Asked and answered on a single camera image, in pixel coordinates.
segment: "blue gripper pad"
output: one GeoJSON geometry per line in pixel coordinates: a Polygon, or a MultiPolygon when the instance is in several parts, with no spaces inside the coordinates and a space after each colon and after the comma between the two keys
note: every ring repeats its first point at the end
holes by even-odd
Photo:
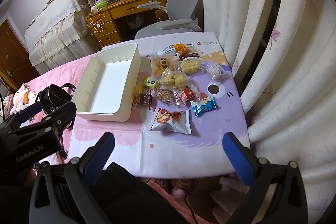
{"type": "Polygon", "coordinates": [[[41,102],[36,102],[31,106],[19,111],[18,113],[18,120],[19,122],[23,123],[28,121],[30,118],[34,117],[36,114],[42,111],[42,104],[41,102]]]}
{"type": "Polygon", "coordinates": [[[241,182],[252,187],[259,170],[257,158],[232,132],[224,134],[222,145],[241,182]]]}
{"type": "Polygon", "coordinates": [[[94,147],[86,150],[79,164],[79,171],[83,174],[82,179],[86,187],[97,182],[114,146],[114,135],[110,132],[105,132],[94,147]]]}

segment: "chair armrest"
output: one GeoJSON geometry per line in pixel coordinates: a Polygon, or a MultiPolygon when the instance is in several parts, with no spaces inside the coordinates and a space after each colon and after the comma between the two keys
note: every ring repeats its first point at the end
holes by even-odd
{"type": "Polygon", "coordinates": [[[164,21],[157,24],[157,27],[161,30],[174,30],[174,29],[181,29],[187,28],[191,29],[194,32],[202,32],[203,30],[194,24],[192,19],[176,19],[170,21],[164,21]]]}
{"type": "Polygon", "coordinates": [[[161,2],[148,2],[145,4],[140,4],[137,6],[137,8],[142,8],[142,9],[160,9],[163,10],[165,12],[167,12],[167,8],[164,6],[160,5],[161,2]]]}

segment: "metal screw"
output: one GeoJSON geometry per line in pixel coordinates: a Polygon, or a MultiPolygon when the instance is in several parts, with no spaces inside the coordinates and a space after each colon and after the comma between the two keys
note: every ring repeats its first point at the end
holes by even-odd
{"type": "Polygon", "coordinates": [[[291,161],[289,165],[293,168],[297,168],[297,163],[295,161],[291,161]]]}
{"type": "Polygon", "coordinates": [[[78,157],[73,157],[71,160],[70,160],[71,164],[77,164],[79,162],[79,158],[78,157]]]}
{"type": "Polygon", "coordinates": [[[261,157],[261,158],[259,158],[258,160],[259,160],[259,162],[260,162],[261,164],[266,164],[266,163],[268,163],[268,160],[267,160],[266,158],[264,158],[264,157],[261,157]]]}
{"type": "Polygon", "coordinates": [[[40,167],[41,168],[45,168],[49,165],[49,163],[47,161],[44,161],[43,163],[41,163],[40,167]]]}

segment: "office chair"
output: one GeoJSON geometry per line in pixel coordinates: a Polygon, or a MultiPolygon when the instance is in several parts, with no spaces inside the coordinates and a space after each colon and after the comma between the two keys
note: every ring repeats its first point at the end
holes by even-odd
{"type": "Polygon", "coordinates": [[[135,39],[152,37],[155,35],[181,33],[181,32],[202,32],[198,26],[198,19],[195,17],[195,9],[199,0],[167,0],[167,7],[161,6],[160,2],[149,2],[141,4],[138,8],[153,8],[165,11],[170,20],[161,21],[144,27],[137,32],[135,39]]]}

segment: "white storage bin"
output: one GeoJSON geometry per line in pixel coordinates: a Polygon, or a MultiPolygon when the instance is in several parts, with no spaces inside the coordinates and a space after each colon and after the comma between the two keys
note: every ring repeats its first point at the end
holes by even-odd
{"type": "Polygon", "coordinates": [[[88,62],[73,94],[76,115],[94,121],[127,121],[140,64],[135,43],[98,52],[88,62]]]}

